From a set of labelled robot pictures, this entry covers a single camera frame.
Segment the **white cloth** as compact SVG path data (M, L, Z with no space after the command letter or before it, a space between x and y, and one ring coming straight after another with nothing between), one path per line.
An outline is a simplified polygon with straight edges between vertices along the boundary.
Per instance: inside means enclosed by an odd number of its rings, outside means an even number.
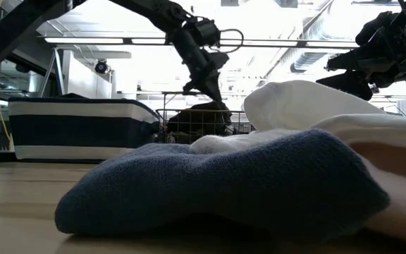
M306 80L267 83L246 96L243 109L258 131L319 128L345 143L406 147L406 117Z

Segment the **grey tripod stand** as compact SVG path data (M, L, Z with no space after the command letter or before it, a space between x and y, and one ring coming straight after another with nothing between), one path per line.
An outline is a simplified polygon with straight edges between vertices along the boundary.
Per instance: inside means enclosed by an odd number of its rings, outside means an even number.
M52 49L52 55L50 58L50 62L48 65L48 68L46 70L46 73L44 75L44 79L42 81L42 84L39 89L39 97L43 97L45 95L45 90L47 88L47 83L49 80L49 76L51 75L51 72L54 71L56 75L56 86L57 90L60 96L65 94L65 86L64 86L64 77L63 77L63 69L62 69L62 64L61 64L61 57L59 54L59 50L54 47Z

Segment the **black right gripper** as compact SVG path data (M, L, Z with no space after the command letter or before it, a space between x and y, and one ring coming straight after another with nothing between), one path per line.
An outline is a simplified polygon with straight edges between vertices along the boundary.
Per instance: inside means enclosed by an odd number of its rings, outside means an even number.
M402 10L399 13L386 11L364 24L355 41L359 52L347 52L331 57L326 68L330 71L365 70L369 82L377 87L388 87L395 82L406 82L406 1L399 0ZM331 87L365 101L373 92L361 72L346 72L316 83Z

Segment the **white terry sock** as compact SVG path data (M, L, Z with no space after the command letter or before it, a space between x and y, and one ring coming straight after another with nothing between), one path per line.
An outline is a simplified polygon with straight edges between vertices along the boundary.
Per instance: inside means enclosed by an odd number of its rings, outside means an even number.
M301 133L301 131L277 128L230 136L206 135L191 144L189 151L197 155L237 152L298 133Z

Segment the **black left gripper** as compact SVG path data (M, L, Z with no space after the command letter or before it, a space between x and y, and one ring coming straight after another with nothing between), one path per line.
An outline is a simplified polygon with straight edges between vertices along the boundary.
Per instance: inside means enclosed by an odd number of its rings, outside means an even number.
M183 86L183 92L202 91L214 101L220 102L219 70L229 60L226 53L206 51L198 36L190 29L181 28L171 35L171 43L190 72L190 80Z

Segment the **pale pink knit cloth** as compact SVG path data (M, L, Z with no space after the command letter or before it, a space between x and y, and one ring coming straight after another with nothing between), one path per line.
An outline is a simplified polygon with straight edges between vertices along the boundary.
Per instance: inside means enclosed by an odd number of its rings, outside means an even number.
M350 147L390 197L390 205L374 215L366 228L406 241L406 147L383 143L353 143Z

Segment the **metal rack frame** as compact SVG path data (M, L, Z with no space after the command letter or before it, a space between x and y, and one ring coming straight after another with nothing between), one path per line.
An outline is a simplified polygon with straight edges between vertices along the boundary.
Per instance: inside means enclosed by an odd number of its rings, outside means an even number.
M198 95L203 95L201 92L196 92L196 91L184 91L184 92L162 92L162 95L164 96L164 102L163 102L163 109L167 109L167 104L173 100L177 95L182 95L182 96L198 96Z

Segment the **long ceiling light bar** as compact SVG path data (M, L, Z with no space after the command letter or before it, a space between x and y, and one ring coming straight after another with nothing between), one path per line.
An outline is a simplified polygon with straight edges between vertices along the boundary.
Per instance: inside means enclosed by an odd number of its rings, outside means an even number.
M164 38L158 37L44 37L50 44L93 44L93 45L166 45ZM314 48L314 49L354 49L355 42L326 40L241 40L222 39L222 47L282 47L282 48Z

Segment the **spiral ventilation duct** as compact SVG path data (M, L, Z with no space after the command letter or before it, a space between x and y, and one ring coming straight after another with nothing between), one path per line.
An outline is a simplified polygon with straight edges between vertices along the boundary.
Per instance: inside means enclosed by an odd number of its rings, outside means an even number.
M304 52L290 65L290 72L304 73L326 55L325 52Z

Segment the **round black ceiling spotlight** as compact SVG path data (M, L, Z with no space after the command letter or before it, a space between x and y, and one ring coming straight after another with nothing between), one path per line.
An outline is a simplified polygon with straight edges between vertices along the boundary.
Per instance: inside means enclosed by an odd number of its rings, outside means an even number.
M111 67L107 64L106 59L99 59L94 66L94 70L99 74L107 74L111 71Z

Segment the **navy blue knit cloth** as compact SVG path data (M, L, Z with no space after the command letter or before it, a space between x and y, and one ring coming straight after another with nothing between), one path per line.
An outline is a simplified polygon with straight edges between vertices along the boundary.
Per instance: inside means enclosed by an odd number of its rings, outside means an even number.
M220 154L144 145L85 174L60 199L55 223L66 234L121 236L208 214L327 241L358 230L389 203L347 145L311 130Z

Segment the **blue white striped fabric bin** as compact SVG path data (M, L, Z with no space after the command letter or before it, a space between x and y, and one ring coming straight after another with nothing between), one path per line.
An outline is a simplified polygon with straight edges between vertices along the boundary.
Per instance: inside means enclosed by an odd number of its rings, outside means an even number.
M17 159L102 161L154 141L159 116L132 99L11 98Z

